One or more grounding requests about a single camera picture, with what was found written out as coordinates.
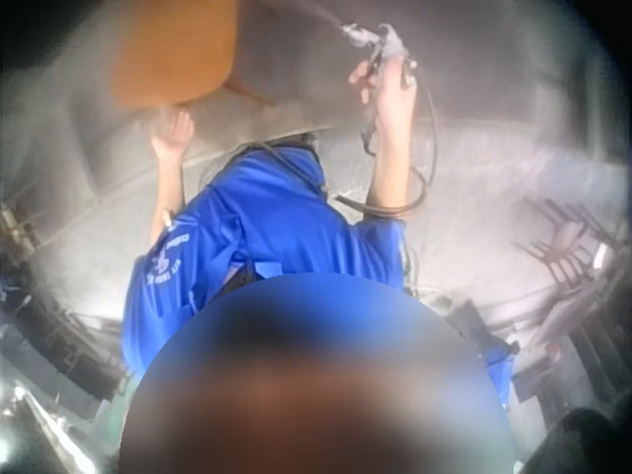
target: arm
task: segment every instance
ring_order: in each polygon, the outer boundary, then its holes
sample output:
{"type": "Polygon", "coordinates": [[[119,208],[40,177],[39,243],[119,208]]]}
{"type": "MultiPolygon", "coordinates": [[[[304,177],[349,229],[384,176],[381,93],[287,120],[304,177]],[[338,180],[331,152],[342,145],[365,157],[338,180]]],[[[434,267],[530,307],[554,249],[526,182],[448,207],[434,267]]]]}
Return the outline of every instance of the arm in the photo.
{"type": "Polygon", "coordinates": [[[165,134],[152,130],[151,146],[158,159],[158,199],[151,221],[151,245],[165,228],[165,216],[180,212],[185,205],[182,162],[194,131],[194,122],[186,112],[174,117],[165,134]]]}
{"type": "MultiPolygon", "coordinates": [[[[403,56],[396,56],[384,66],[382,85],[376,97],[378,148],[371,186],[366,203],[382,207],[399,207],[408,202],[411,127],[417,97],[417,86],[401,86],[403,56]]],[[[366,74],[367,63],[360,64],[350,82],[356,83],[366,74]]],[[[369,91],[361,91],[364,104],[369,91]]]]}

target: wooden chair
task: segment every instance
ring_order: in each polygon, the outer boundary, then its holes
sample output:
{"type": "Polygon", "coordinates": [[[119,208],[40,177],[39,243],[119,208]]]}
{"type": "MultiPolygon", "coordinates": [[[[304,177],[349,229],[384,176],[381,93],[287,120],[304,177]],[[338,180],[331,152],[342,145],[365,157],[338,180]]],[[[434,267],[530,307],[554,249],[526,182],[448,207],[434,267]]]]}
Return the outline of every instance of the wooden chair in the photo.
{"type": "Polygon", "coordinates": [[[220,87],[272,102],[230,80],[237,0],[135,0],[128,11],[113,94],[128,109],[189,102],[220,87]]]}
{"type": "Polygon", "coordinates": [[[576,289],[585,281],[591,281],[593,255],[580,243],[589,230],[588,224],[574,218],[551,199],[547,199],[544,205],[530,199],[527,202],[551,222],[552,239],[550,243],[532,241],[530,247],[517,242],[513,242],[513,246],[544,264],[557,284],[576,289]]]}

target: shirt sleeve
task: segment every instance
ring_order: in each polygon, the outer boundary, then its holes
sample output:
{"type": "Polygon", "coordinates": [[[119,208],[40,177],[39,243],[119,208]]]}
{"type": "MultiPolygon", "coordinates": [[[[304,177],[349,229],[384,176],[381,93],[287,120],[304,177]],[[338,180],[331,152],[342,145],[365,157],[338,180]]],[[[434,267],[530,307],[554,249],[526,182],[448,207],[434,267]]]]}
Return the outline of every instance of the shirt sleeve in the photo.
{"type": "Polygon", "coordinates": [[[362,248],[362,277],[404,289],[400,246],[406,224],[397,219],[370,217],[354,225],[362,248]]]}
{"type": "Polygon", "coordinates": [[[205,196],[197,198],[134,264],[122,352],[139,375],[222,285],[238,236],[236,226],[221,226],[217,214],[205,196]]]}
{"type": "Polygon", "coordinates": [[[492,364],[486,364],[485,369],[489,374],[498,395],[506,407],[510,401],[510,391],[512,386],[512,376],[514,373],[514,357],[509,356],[503,360],[492,364]]]}

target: white paint overspray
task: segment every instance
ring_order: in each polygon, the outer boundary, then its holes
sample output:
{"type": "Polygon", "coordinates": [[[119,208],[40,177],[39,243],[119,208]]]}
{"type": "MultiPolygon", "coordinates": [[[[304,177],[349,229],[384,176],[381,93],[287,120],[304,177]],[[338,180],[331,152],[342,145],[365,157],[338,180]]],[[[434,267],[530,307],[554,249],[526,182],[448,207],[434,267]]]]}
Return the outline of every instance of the white paint overspray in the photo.
{"type": "Polygon", "coordinates": [[[316,0],[255,0],[265,7],[279,10],[289,8],[305,15],[318,18],[335,27],[339,27],[343,21],[331,10],[320,5],[316,0]]]}

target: chair seat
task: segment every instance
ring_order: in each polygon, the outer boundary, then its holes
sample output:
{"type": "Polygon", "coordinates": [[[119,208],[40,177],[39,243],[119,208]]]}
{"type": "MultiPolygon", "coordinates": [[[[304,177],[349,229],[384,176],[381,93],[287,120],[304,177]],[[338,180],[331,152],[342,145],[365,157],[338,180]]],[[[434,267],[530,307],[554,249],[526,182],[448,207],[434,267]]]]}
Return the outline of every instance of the chair seat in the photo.
{"type": "Polygon", "coordinates": [[[130,109],[179,104],[221,87],[233,65],[237,0],[135,0],[113,94],[130,109]]]}

